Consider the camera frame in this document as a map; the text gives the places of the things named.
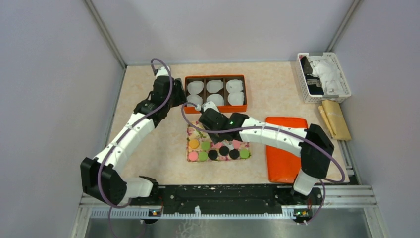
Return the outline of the pink cookie middle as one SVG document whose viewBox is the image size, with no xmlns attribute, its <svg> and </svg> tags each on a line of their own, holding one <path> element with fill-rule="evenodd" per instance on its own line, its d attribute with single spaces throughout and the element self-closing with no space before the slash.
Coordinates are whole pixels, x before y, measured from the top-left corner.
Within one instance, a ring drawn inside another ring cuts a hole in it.
<svg viewBox="0 0 420 238">
<path fill-rule="evenodd" d="M 221 142 L 219 142 L 219 143 L 217 143 L 217 144 L 214 144 L 213 145 L 213 147 L 215 148 L 215 149 L 219 149 L 219 148 L 221 148 L 223 146 L 223 144 L 221 143 Z"/>
</svg>

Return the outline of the orange box lid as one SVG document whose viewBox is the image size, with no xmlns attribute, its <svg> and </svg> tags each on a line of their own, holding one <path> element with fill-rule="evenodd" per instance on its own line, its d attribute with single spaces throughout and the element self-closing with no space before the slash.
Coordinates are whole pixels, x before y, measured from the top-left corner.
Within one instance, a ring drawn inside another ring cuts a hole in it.
<svg viewBox="0 0 420 238">
<path fill-rule="evenodd" d="M 293 127 L 307 128 L 308 123 L 303 118 L 267 117 L 266 122 Z M 293 184 L 301 168 L 300 158 L 294 154 L 272 146 L 265 147 L 268 180 L 273 183 Z"/>
</svg>

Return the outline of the white paper cup one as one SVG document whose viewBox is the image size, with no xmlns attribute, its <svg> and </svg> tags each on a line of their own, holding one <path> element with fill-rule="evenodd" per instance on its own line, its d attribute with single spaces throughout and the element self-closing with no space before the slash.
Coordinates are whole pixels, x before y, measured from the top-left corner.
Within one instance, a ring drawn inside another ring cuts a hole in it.
<svg viewBox="0 0 420 238">
<path fill-rule="evenodd" d="M 187 85 L 187 91 L 190 95 L 198 95 L 203 91 L 203 81 L 192 81 Z"/>
</svg>

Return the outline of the black item in basket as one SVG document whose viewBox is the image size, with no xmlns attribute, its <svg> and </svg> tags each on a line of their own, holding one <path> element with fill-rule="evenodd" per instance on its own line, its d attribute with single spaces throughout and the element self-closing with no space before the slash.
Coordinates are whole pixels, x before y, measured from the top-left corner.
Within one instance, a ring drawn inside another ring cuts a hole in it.
<svg viewBox="0 0 420 238">
<path fill-rule="evenodd" d="M 324 95 L 320 78 L 312 75 L 313 68 L 309 63 L 308 58 L 306 56 L 301 57 L 300 63 L 309 93 L 311 95 Z"/>
</svg>

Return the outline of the white paper cup six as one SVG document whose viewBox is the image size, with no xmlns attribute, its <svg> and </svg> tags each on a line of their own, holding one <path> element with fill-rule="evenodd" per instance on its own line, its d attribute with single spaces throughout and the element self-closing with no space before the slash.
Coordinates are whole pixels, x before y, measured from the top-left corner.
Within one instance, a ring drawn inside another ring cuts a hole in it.
<svg viewBox="0 0 420 238">
<path fill-rule="evenodd" d="M 229 93 L 227 100 L 232 106 L 241 106 L 245 102 L 245 94 L 243 91 L 232 92 Z"/>
</svg>

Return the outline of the pink cookie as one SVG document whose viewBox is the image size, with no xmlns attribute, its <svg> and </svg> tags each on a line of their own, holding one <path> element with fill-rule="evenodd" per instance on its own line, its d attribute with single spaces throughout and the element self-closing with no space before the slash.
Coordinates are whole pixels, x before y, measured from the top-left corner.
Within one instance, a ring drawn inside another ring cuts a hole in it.
<svg viewBox="0 0 420 238">
<path fill-rule="evenodd" d="M 241 142 L 237 141 L 237 140 L 233 140 L 232 141 L 232 146 L 233 146 L 234 149 L 238 150 L 241 146 Z"/>
<path fill-rule="evenodd" d="M 223 144 L 221 143 L 221 142 L 219 142 L 219 143 L 217 143 L 217 144 L 214 144 L 213 145 L 213 147 L 215 148 L 215 149 L 219 149 L 219 148 L 221 148 L 223 146 Z"/>
<path fill-rule="evenodd" d="M 197 161 L 198 160 L 198 157 L 199 157 L 199 155 L 198 155 L 198 153 L 196 152 L 196 151 L 192 151 L 192 152 L 190 152 L 189 154 L 188 154 L 188 160 L 189 161 Z"/>
</svg>

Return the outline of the black cookie middle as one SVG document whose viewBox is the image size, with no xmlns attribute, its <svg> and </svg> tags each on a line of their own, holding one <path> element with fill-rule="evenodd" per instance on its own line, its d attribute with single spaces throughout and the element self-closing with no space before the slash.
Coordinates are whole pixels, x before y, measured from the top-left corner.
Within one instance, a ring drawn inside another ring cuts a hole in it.
<svg viewBox="0 0 420 238">
<path fill-rule="evenodd" d="M 219 149 L 219 153 L 221 156 L 227 156 L 229 154 L 230 149 L 227 146 L 222 146 Z"/>
</svg>

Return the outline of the black cookie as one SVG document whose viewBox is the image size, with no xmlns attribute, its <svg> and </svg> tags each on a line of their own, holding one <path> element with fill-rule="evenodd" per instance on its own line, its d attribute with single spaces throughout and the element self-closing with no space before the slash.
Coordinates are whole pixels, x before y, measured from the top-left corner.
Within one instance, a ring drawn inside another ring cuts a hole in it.
<svg viewBox="0 0 420 238">
<path fill-rule="evenodd" d="M 208 151 L 208 158 L 212 161 L 217 160 L 219 157 L 217 150 L 209 150 Z"/>
<path fill-rule="evenodd" d="M 230 149 L 227 146 L 222 146 L 219 149 L 219 153 L 221 156 L 227 156 L 229 154 Z"/>
<path fill-rule="evenodd" d="M 236 160 L 240 157 L 240 152 L 237 149 L 233 149 L 229 151 L 229 157 L 232 160 Z"/>
</svg>

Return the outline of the white plastic basket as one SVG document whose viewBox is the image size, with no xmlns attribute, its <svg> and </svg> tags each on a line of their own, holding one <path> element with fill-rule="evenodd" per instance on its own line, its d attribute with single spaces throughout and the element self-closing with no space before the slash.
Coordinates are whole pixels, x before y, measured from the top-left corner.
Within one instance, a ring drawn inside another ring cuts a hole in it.
<svg viewBox="0 0 420 238">
<path fill-rule="evenodd" d="M 344 94 L 340 94 L 340 95 L 311 95 L 309 93 L 306 81 L 305 81 L 305 77 L 302 71 L 302 67 L 301 67 L 301 63 L 300 63 L 300 58 L 306 56 L 307 58 L 309 58 L 309 56 L 325 56 L 325 57 L 330 57 L 332 59 L 332 61 L 335 63 L 336 67 L 339 69 L 340 71 L 340 77 L 341 77 L 341 84 L 343 86 L 344 89 Z M 298 76 L 298 81 L 299 81 L 299 86 L 303 95 L 303 99 L 305 103 L 320 103 L 322 100 L 332 100 L 332 101 L 336 101 L 338 103 L 343 102 L 345 99 L 349 98 L 351 96 L 351 91 L 350 91 L 350 87 L 347 83 L 347 80 L 345 78 L 345 75 L 342 71 L 341 65 L 338 61 L 338 58 L 336 56 L 336 54 L 334 53 L 319 53 L 319 54 L 314 54 L 314 53 L 299 53 L 297 55 L 297 59 L 296 59 L 296 73 Z"/>
</svg>

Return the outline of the black cookie left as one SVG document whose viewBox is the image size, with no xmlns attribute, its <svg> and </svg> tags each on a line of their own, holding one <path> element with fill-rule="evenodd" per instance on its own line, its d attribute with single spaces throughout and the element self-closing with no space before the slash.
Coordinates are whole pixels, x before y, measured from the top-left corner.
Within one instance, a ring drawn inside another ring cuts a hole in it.
<svg viewBox="0 0 420 238">
<path fill-rule="evenodd" d="M 209 150 L 208 151 L 208 158 L 212 161 L 217 160 L 219 157 L 217 150 Z"/>
</svg>

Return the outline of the green cookie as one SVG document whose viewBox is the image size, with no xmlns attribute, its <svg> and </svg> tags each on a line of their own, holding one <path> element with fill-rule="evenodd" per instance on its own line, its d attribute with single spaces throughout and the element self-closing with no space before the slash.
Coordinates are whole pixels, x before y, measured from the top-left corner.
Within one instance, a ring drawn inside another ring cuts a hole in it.
<svg viewBox="0 0 420 238">
<path fill-rule="evenodd" d="M 240 159 L 247 159 L 247 158 L 250 157 L 250 155 L 251 155 L 250 154 L 250 151 L 248 149 L 246 149 L 246 148 L 241 149 L 239 151 L 239 157 L 240 157 Z"/>
<path fill-rule="evenodd" d="M 207 161 L 207 160 L 208 160 L 208 158 L 209 158 L 209 156 L 208 156 L 208 153 L 207 153 L 206 151 L 201 151 L 201 152 L 198 154 L 198 161 L 200 161 L 200 162 Z"/>
<path fill-rule="evenodd" d="M 203 151 L 208 151 L 211 148 L 211 143 L 208 141 L 201 142 L 201 149 Z"/>
</svg>

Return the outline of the white paper cup three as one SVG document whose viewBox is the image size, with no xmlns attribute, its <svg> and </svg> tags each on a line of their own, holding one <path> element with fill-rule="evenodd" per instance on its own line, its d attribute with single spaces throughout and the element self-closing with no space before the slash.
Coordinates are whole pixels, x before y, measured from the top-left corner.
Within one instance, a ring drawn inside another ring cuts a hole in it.
<svg viewBox="0 0 420 238">
<path fill-rule="evenodd" d="M 242 80 L 231 79 L 226 82 L 226 90 L 229 94 L 243 91 L 243 89 L 244 89 L 244 84 Z"/>
</svg>

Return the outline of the pink cookie bottom left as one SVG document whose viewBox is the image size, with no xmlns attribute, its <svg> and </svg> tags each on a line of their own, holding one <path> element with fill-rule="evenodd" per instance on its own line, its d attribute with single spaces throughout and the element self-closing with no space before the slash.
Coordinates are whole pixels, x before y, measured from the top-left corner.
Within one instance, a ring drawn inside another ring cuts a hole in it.
<svg viewBox="0 0 420 238">
<path fill-rule="evenodd" d="M 196 152 L 196 151 L 192 151 L 192 152 L 190 152 L 189 154 L 188 154 L 188 160 L 189 161 L 197 161 L 198 160 L 198 157 L 199 157 L 199 155 L 198 155 L 198 153 Z"/>
</svg>

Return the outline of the white paper cup four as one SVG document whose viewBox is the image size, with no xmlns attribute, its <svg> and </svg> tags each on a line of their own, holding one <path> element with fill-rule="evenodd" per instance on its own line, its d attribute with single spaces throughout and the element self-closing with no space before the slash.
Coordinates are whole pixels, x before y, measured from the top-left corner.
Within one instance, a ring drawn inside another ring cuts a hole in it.
<svg viewBox="0 0 420 238">
<path fill-rule="evenodd" d="M 203 103 L 202 97 L 196 94 L 188 95 L 186 98 L 189 102 L 188 107 L 200 106 Z"/>
</svg>

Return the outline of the orange cookie five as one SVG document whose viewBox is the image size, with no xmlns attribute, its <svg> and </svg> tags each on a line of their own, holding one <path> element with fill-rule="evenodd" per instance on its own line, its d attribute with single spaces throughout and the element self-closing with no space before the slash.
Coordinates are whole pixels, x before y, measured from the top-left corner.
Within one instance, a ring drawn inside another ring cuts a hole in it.
<svg viewBox="0 0 420 238">
<path fill-rule="evenodd" d="M 200 146 L 200 142 L 197 139 L 191 139 L 189 141 L 189 147 L 192 149 L 197 149 Z"/>
</svg>

